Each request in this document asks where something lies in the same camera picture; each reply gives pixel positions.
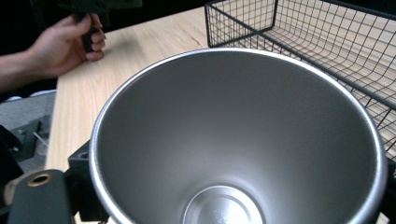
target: dark background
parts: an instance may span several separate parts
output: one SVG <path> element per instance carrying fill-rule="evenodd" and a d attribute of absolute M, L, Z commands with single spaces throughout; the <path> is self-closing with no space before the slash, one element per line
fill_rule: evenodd
<path fill-rule="evenodd" d="M 342 0 L 343 2 L 396 14 L 396 0 Z M 201 7 L 207 0 L 143 0 L 144 6 L 130 9 L 110 9 L 110 26 L 105 32 L 143 21 L 150 21 L 188 9 Z M 33 10 L 32 5 L 40 11 Z M 0 0 L 0 55 L 29 48 L 45 28 L 67 16 L 57 7 L 56 0 Z"/>

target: black metal stand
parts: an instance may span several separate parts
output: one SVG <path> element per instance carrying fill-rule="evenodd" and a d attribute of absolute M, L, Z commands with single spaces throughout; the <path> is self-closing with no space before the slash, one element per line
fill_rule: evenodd
<path fill-rule="evenodd" d="M 77 212 L 82 221 L 106 223 L 108 214 L 96 196 L 88 161 L 86 143 L 69 157 L 65 173 L 46 170 L 24 178 L 12 205 L 0 210 L 0 223 L 72 224 Z"/>
<path fill-rule="evenodd" d="M 0 125 L 0 208 L 5 206 L 2 193 L 3 187 L 12 179 L 23 175 L 23 170 L 9 151 L 10 148 L 14 147 L 21 147 L 20 141 L 6 128 Z"/>

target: finger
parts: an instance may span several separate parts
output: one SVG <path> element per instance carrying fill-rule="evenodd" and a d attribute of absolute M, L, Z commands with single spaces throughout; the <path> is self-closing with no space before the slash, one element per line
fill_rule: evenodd
<path fill-rule="evenodd" d="M 60 29 L 61 35 L 66 39 L 74 39 L 78 36 L 85 35 L 91 28 L 91 18 L 85 16 L 79 23 L 65 26 Z"/>
<path fill-rule="evenodd" d="M 100 49 L 102 49 L 104 46 L 106 45 L 105 40 L 102 40 L 99 43 L 95 43 L 95 44 L 91 44 L 91 48 L 94 51 L 99 51 Z"/>
<path fill-rule="evenodd" d="M 89 61 L 98 61 L 98 60 L 103 59 L 103 57 L 105 57 L 105 54 L 100 50 L 100 51 L 86 53 L 85 57 Z"/>
<path fill-rule="evenodd" d="M 105 33 L 102 30 L 98 29 L 95 33 L 91 36 L 92 43 L 98 43 L 105 39 Z"/>
<path fill-rule="evenodd" d="M 102 23 L 100 22 L 99 16 L 95 13 L 90 13 L 92 23 L 100 28 L 103 28 Z"/>
<path fill-rule="evenodd" d="M 73 18 L 73 16 L 68 16 L 66 18 L 63 18 L 62 20 L 56 22 L 53 26 L 54 27 L 64 27 L 64 26 L 69 26 L 69 25 L 74 25 L 76 22 Z"/>

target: black wire mesh basket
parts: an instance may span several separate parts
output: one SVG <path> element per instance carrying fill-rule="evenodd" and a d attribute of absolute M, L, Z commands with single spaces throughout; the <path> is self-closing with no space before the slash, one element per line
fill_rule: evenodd
<path fill-rule="evenodd" d="M 329 0 L 228 0 L 207 3 L 205 18 L 210 48 L 269 50 L 336 79 L 396 161 L 396 16 Z"/>

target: metal hole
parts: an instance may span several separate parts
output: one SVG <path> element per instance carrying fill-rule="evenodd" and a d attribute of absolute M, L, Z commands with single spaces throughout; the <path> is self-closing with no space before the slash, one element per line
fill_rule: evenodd
<path fill-rule="evenodd" d="M 88 152 L 80 153 L 80 154 L 78 154 L 78 156 L 79 156 L 80 158 L 82 158 L 82 159 L 88 159 Z"/>
<path fill-rule="evenodd" d="M 38 187 L 38 186 L 41 186 L 41 185 L 45 185 L 48 182 L 50 182 L 51 179 L 52 179 L 52 175 L 51 174 L 37 175 L 37 176 L 31 178 L 27 182 L 27 186 L 29 186 L 29 187 Z"/>

